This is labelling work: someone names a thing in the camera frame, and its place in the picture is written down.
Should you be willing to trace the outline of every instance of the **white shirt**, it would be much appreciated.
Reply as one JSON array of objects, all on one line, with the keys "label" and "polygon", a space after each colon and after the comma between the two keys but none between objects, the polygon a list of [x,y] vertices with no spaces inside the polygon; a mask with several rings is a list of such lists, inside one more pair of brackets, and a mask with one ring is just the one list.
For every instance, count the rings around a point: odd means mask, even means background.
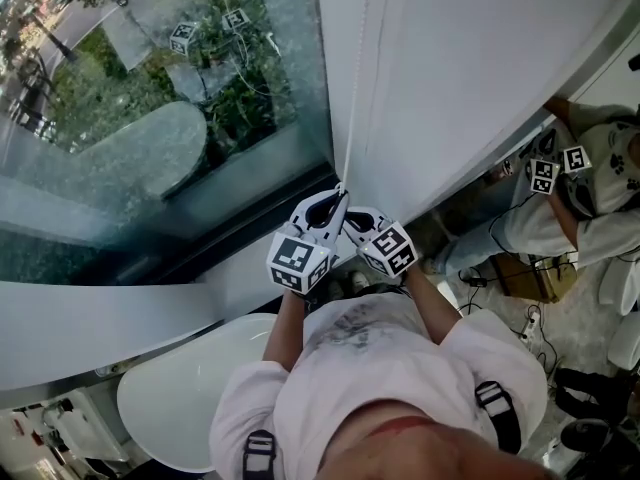
[{"label": "white shirt", "polygon": [[438,346],[409,297],[368,295],[313,313],[305,336],[290,374],[277,363],[259,362],[240,368],[227,385],[210,438],[224,480],[242,477],[245,440],[261,428],[274,433],[279,446],[276,478],[313,479],[338,426],[375,400],[411,404],[495,446],[491,421],[475,402],[480,383],[494,380],[509,392],[523,443],[545,412],[544,370],[490,311],[458,322]]},{"label": "white shirt", "polygon": [[[580,266],[587,266],[633,250],[640,241],[640,210],[617,212],[640,191],[640,168],[629,156],[629,142],[640,129],[624,124],[606,124],[614,116],[634,112],[612,105],[591,107],[571,104],[569,131],[556,121],[563,147],[575,137],[583,145],[592,163],[595,204],[598,217],[578,225]],[[513,206],[531,194],[524,172],[520,173]],[[539,256],[559,256],[574,248],[560,228],[546,197],[536,194],[520,208],[505,215],[505,236],[516,250]]]}]

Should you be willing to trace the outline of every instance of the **harness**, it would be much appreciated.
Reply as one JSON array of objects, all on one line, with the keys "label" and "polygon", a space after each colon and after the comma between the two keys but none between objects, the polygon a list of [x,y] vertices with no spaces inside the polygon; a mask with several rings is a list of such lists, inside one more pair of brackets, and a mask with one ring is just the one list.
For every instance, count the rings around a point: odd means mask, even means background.
[{"label": "harness", "polygon": [[[476,403],[486,412],[498,435],[498,446],[517,454],[522,446],[518,415],[509,393],[495,381],[483,382],[476,388]],[[266,430],[249,434],[242,457],[242,480],[275,480],[276,438]]]}]

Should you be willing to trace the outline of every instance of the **pole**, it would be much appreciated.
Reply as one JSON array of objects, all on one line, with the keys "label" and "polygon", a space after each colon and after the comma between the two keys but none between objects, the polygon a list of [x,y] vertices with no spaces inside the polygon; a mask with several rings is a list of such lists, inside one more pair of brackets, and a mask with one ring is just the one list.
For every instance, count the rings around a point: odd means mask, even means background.
[{"label": "pole", "polygon": [[36,27],[38,27],[45,33],[49,41],[51,41],[55,45],[55,47],[60,50],[60,53],[62,53],[62,55],[64,55],[69,62],[73,62],[76,60],[76,54],[73,53],[66,45],[64,45],[56,36],[54,36],[33,12],[29,14],[29,19],[33,21]]}]

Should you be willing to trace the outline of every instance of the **wire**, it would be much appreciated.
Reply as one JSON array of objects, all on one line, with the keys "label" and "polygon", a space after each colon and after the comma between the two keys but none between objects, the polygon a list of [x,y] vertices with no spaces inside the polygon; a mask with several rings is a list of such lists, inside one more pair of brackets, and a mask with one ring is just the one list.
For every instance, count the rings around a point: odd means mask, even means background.
[{"label": "wire", "polygon": [[493,236],[493,226],[495,226],[496,222],[498,222],[498,220],[500,220],[502,217],[504,217],[507,213],[509,213],[511,210],[515,210],[516,208],[521,208],[522,206],[524,206],[529,199],[531,199],[533,196],[535,196],[536,194],[531,194],[529,197],[527,197],[524,201],[522,201],[520,204],[516,204],[515,206],[512,206],[511,208],[509,208],[508,210],[505,210],[504,212],[502,212],[500,215],[498,215],[495,219],[493,219],[493,222],[491,223],[491,225],[489,226],[489,236],[491,238],[493,238],[494,242],[496,243],[496,245],[498,247],[500,247],[500,249],[502,249],[505,253],[507,253],[509,256],[512,256],[514,258],[516,258],[518,261],[521,261],[520,258],[518,256],[516,256],[515,254],[513,254],[510,251],[507,251],[502,244],[498,241],[498,239]]},{"label": "wire", "polygon": [[622,261],[623,263],[638,263],[640,260],[625,260],[620,256],[615,256],[615,259]]},{"label": "wire", "polygon": [[242,73],[240,73],[240,68],[238,68],[238,65],[233,61],[233,59],[231,57],[229,57],[229,61],[231,62],[231,64],[233,64],[233,67],[236,68],[236,73],[238,73],[238,76],[240,77],[240,80],[242,80],[244,82],[244,85],[246,85],[253,92],[257,92],[258,94],[262,94],[263,96],[268,96],[269,98],[274,98],[275,96],[280,96],[279,94],[261,92],[258,89],[256,89],[255,87],[253,87],[249,82],[247,82],[244,79],[244,77],[242,76]]},{"label": "wire", "polygon": [[[504,280],[504,279],[511,279],[512,277],[518,277],[518,276],[524,276],[524,275],[528,275],[528,274],[532,274],[535,272],[546,272],[547,270],[557,270],[559,267],[562,267],[563,265],[575,265],[577,264],[576,261],[565,261],[562,263],[558,263],[557,265],[553,265],[551,267],[545,267],[545,268],[539,268],[536,266],[533,266],[533,268],[529,269],[529,270],[523,270],[522,272],[518,272],[517,274],[510,274],[508,276],[502,276],[502,277],[473,277],[471,279],[475,279],[479,282],[482,283],[491,283],[493,281],[500,281],[500,280]],[[476,272],[478,272],[478,274],[480,274],[480,272],[478,271],[478,269],[473,268],[473,270],[475,270]],[[465,284],[468,284],[470,286],[474,286],[470,283],[470,279],[462,279],[460,272],[458,272],[458,279],[460,279],[460,281],[462,281]]]},{"label": "wire", "polygon": [[[476,271],[476,273],[478,274],[478,276],[481,276],[480,271],[479,271],[477,268],[475,268],[475,267],[471,267],[471,270],[475,270],[475,271]],[[462,281],[462,282],[466,282],[464,279],[462,279],[462,277],[461,277],[461,272],[460,272],[460,271],[458,271],[458,279],[460,279],[460,281]],[[478,309],[483,309],[483,308],[482,308],[482,306],[480,306],[480,305],[478,305],[478,304],[475,304],[475,303],[473,302],[473,298],[478,294],[478,291],[479,291],[479,290],[480,290],[480,286],[476,286],[476,291],[475,291],[475,292],[473,292],[473,295],[472,295],[471,297],[469,297],[469,302],[467,302],[467,303],[466,303],[466,304],[464,304],[463,306],[460,306],[460,307],[458,308],[458,311],[460,311],[460,312],[462,313],[462,310],[468,306],[468,307],[469,307],[469,310],[467,311],[467,316],[468,316],[468,315],[470,315],[470,314],[471,314],[471,308],[472,308],[472,307],[476,307],[476,308],[478,308]]]},{"label": "wire", "polygon": [[480,306],[480,305],[478,305],[478,304],[473,302],[473,298],[477,295],[479,290],[480,290],[480,287],[477,286],[476,287],[476,291],[473,292],[473,295],[471,297],[469,297],[469,302],[467,304],[464,304],[463,306],[460,306],[458,308],[458,311],[462,312],[462,310],[468,306],[469,310],[467,311],[467,316],[469,316],[471,314],[471,308],[472,307],[475,307],[475,308],[478,308],[478,309],[482,309],[482,306]]},{"label": "wire", "polygon": [[538,305],[538,304],[531,304],[531,306],[529,306],[527,308],[527,318],[529,320],[531,320],[531,315],[532,315],[532,309],[534,309],[534,311],[538,311],[538,314],[540,315],[540,335],[542,336],[542,340],[549,345],[549,347],[551,348],[551,350],[553,351],[553,355],[554,355],[554,360],[553,360],[553,364],[551,365],[551,369],[547,370],[547,354],[544,351],[541,351],[538,356],[537,359],[539,360],[540,357],[544,356],[545,360],[543,363],[543,368],[545,373],[547,374],[547,379],[549,379],[551,377],[551,375],[553,374],[554,370],[556,369],[556,367],[558,366],[558,362],[560,359],[560,356],[558,356],[558,351],[556,350],[556,348],[553,346],[553,344],[547,339],[547,336],[544,333],[544,311],[542,310],[542,308]]}]

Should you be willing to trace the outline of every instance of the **window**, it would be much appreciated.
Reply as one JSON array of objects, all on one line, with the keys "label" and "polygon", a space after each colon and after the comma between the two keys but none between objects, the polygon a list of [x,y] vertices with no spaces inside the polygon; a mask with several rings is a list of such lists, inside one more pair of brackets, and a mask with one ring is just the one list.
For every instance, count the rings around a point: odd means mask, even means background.
[{"label": "window", "polygon": [[0,0],[0,45],[2,281],[136,282],[332,174],[316,0]]}]

